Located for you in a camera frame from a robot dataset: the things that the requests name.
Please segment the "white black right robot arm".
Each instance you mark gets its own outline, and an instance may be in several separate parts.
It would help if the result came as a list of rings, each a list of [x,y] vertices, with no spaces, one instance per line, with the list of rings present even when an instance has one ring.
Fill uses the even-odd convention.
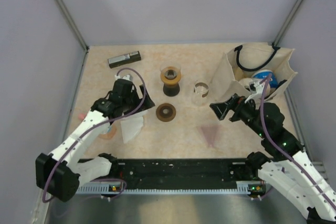
[[[284,128],[284,115],[274,103],[263,104],[260,111],[254,101],[234,94],[210,108],[221,121],[233,111],[231,122],[242,121],[261,137],[270,154],[252,152],[246,158],[245,174],[261,179],[291,202],[307,223],[335,223],[335,190],[317,171],[303,145]]]

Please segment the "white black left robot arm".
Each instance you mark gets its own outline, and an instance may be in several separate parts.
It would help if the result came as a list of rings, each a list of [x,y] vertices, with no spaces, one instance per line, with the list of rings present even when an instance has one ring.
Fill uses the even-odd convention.
[[[140,98],[134,83],[127,79],[115,81],[113,89],[104,98],[94,102],[80,125],[49,154],[41,153],[35,161],[36,184],[43,190],[42,201],[51,195],[63,202],[69,201],[82,185],[97,178],[114,180],[119,168],[110,154],[80,162],[88,147],[107,131],[114,121],[154,107],[145,84],[139,86]]]

